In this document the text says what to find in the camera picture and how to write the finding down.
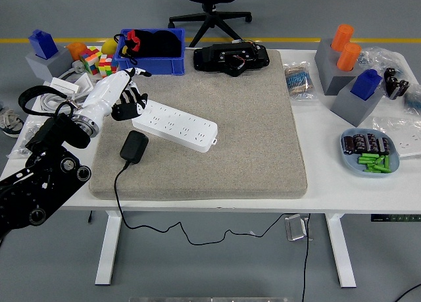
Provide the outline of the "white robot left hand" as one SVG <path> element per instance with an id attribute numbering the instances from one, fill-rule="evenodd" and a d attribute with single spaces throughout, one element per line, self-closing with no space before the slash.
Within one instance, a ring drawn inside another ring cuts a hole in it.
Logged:
<path id="1" fill-rule="evenodd" d="M 102 129 L 103 119 L 111 115 L 117 121 L 141 116 L 148 100 L 146 93 L 140 94 L 134 76 L 150 77 L 151 73 L 140 68 L 120 70 L 96 83 L 72 120 L 95 137 Z"/>

